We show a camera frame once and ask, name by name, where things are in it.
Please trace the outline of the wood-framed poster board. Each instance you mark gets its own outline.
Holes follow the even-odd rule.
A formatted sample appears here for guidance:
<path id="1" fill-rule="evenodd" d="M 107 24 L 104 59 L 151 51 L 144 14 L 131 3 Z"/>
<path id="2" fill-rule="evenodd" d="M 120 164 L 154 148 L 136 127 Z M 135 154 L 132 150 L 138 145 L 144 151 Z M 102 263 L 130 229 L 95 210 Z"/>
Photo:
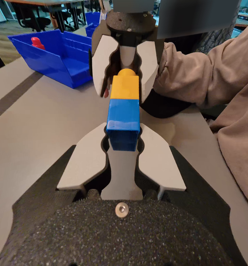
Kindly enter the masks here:
<path id="1" fill-rule="evenodd" d="M 99 23 L 102 20 L 106 20 L 107 14 L 113 9 L 112 7 L 112 0 L 99 0 L 99 5 L 100 5 L 100 18 L 99 18 Z"/>

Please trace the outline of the person's beige sweater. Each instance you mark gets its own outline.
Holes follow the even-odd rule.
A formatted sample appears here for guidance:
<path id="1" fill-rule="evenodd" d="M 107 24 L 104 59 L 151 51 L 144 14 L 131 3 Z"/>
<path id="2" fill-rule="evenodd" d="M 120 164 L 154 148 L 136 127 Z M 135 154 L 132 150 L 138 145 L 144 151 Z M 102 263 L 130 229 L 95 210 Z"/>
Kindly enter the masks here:
<path id="1" fill-rule="evenodd" d="M 248 199 L 248 83 L 210 126 L 222 156 Z"/>

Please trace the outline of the black desk mat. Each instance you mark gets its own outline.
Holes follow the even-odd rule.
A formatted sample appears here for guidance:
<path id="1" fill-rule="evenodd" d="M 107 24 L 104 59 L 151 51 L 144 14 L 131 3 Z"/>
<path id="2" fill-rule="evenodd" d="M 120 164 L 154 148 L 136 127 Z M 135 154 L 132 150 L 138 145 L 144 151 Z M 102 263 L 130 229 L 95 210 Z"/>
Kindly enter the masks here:
<path id="1" fill-rule="evenodd" d="M 190 102 L 162 96 L 152 89 L 140 107 L 155 118 L 165 119 L 177 115 L 191 105 Z"/>

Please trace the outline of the yellow toy building block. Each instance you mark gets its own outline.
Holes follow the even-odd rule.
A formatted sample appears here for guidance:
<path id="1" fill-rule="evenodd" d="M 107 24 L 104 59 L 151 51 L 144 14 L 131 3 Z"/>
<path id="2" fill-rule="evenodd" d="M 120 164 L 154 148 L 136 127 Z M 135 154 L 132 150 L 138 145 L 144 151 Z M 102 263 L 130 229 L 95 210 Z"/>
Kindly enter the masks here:
<path id="1" fill-rule="evenodd" d="M 110 99 L 139 100 L 139 76 L 129 68 L 113 76 Z"/>

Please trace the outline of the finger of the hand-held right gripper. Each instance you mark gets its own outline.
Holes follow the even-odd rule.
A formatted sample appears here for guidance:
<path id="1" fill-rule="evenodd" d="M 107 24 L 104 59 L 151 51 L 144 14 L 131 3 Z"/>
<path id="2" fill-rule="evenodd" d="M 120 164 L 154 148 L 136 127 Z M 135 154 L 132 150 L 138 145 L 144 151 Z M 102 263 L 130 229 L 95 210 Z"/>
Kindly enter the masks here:
<path id="1" fill-rule="evenodd" d="M 158 72 L 159 65 L 155 50 L 155 42 L 144 41 L 136 47 L 136 55 L 139 57 L 139 82 L 140 102 L 144 103 L 149 96 Z"/>
<path id="2" fill-rule="evenodd" d="M 107 88 L 111 58 L 118 51 L 119 43 L 111 36 L 102 35 L 92 57 L 92 75 L 98 96 L 103 97 Z"/>

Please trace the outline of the blue toy building block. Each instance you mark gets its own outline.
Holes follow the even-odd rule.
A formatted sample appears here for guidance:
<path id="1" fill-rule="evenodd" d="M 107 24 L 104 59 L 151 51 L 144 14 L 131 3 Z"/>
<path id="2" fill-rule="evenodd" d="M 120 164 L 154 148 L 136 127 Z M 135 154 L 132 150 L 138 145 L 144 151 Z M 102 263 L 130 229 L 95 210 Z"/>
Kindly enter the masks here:
<path id="1" fill-rule="evenodd" d="M 138 99 L 110 99 L 106 132 L 115 151 L 136 150 L 140 133 Z"/>

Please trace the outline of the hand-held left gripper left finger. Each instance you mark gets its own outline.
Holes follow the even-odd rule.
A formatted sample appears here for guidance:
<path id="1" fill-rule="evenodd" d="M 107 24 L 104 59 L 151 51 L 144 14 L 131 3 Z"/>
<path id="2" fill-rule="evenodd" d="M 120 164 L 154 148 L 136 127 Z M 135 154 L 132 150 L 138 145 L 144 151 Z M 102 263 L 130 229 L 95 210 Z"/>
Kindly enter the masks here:
<path id="1" fill-rule="evenodd" d="M 82 193 L 95 189 L 101 193 L 111 181 L 109 147 L 104 122 L 76 144 L 57 189 L 80 190 Z"/>

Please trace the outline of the person's right forearm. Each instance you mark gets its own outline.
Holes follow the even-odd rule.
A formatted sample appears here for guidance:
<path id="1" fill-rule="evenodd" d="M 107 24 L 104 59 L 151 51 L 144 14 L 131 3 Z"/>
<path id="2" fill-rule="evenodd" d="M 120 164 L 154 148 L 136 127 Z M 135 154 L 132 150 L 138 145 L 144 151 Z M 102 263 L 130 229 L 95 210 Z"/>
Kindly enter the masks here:
<path id="1" fill-rule="evenodd" d="M 162 96 L 212 107 L 230 102 L 248 85 L 248 27 L 209 53 L 188 55 L 165 43 L 153 88 Z"/>

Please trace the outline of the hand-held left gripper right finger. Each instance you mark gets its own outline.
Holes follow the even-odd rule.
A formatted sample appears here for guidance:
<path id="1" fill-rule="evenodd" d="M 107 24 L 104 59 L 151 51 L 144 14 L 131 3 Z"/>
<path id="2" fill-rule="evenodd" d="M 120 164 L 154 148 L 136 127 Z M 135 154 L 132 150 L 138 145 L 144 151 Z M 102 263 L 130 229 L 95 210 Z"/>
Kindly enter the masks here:
<path id="1" fill-rule="evenodd" d="M 186 185 L 168 142 L 145 124 L 140 124 L 135 166 L 135 183 L 146 193 L 154 190 L 185 191 Z"/>

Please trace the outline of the black office chair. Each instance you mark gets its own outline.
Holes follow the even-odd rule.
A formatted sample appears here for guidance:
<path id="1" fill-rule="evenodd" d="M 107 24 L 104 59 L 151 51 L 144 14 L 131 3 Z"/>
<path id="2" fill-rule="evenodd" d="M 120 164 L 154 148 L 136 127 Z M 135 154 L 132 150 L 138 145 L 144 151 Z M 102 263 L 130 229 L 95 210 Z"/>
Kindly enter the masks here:
<path id="1" fill-rule="evenodd" d="M 30 28 L 32 31 L 41 32 L 52 23 L 49 18 L 39 15 L 38 6 L 24 3 L 11 2 L 17 21 L 22 28 Z"/>

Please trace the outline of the wooden office desk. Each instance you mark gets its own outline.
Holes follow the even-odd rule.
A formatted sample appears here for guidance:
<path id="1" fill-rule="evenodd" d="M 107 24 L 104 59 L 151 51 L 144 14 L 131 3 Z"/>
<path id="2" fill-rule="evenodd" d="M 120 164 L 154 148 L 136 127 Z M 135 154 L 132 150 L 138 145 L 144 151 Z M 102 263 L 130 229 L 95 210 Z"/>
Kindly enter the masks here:
<path id="1" fill-rule="evenodd" d="M 18 4 L 24 7 L 31 8 L 32 6 L 44 6 L 49 10 L 49 14 L 53 15 L 53 21 L 56 21 L 58 29 L 64 32 L 66 29 L 64 20 L 62 18 L 62 5 L 72 12 L 72 19 L 74 24 L 74 30 L 79 29 L 79 19 L 77 15 L 77 9 L 81 10 L 83 17 L 83 26 L 86 25 L 86 16 L 84 9 L 84 1 L 80 0 L 7 0 L 12 5 Z"/>

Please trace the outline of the red toy building block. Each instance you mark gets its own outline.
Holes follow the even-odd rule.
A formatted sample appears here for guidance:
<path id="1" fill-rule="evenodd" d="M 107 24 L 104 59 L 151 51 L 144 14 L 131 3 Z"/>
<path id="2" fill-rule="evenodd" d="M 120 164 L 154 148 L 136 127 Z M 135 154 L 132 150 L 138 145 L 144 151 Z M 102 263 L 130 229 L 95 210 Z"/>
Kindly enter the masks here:
<path id="1" fill-rule="evenodd" d="M 41 43 L 41 41 L 38 37 L 32 37 L 31 42 L 32 42 L 33 47 L 45 50 L 45 46 Z"/>

